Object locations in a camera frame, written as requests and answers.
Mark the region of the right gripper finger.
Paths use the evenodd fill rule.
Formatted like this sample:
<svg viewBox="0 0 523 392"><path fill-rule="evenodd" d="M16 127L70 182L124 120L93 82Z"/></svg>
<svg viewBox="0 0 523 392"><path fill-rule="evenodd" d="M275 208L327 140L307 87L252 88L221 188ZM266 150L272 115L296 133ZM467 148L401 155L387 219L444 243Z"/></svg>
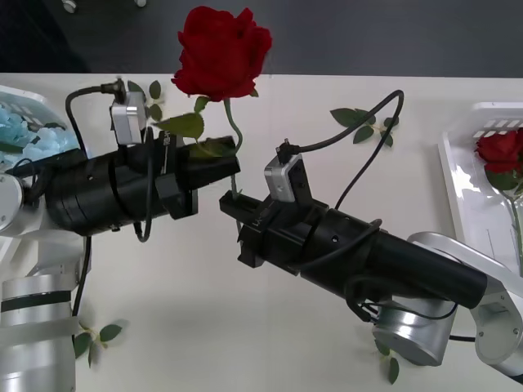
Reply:
<svg viewBox="0 0 523 392"><path fill-rule="evenodd" d="M220 198L219 204L224 213L254 213L262 201L243 194L234 196L231 191L227 191Z"/></svg>
<svg viewBox="0 0 523 392"><path fill-rule="evenodd" d="M252 222L256 210L255 207L221 207L223 213L244 225Z"/></svg>

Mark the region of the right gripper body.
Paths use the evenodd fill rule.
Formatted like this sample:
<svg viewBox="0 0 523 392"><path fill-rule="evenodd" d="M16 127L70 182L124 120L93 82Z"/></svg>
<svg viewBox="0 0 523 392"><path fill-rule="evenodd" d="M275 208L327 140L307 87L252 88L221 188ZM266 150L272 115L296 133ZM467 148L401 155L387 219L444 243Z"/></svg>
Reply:
<svg viewBox="0 0 523 392"><path fill-rule="evenodd" d="M315 200L309 207L283 207L266 199L251 223L243 224L238 261L255 269L264 262L292 274L299 274L306 242L329 206Z"/></svg>

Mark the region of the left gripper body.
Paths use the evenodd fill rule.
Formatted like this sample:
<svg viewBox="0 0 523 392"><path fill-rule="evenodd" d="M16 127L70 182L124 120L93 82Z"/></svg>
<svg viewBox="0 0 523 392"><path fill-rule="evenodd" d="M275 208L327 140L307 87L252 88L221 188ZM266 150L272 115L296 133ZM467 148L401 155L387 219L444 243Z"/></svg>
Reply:
<svg viewBox="0 0 523 392"><path fill-rule="evenodd" d="M154 217L178 220L198 212L198 191L189 188L188 158L182 138L159 132L154 141Z"/></svg>

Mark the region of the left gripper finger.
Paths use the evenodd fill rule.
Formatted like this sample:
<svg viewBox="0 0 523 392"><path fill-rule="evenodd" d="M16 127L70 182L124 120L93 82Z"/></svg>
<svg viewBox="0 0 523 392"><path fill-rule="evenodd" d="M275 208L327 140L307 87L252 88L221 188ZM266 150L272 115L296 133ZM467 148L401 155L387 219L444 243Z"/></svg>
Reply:
<svg viewBox="0 0 523 392"><path fill-rule="evenodd" d="M187 161L187 188L201 189L239 172L239 161L235 156L189 158Z"/></svg>
<svg viewBox="0 0 523 392"><path fill-rule="evenodd" d="M198 159L229 158L236 154L232 136L207 138L189 145L189 156Z"/></svg>

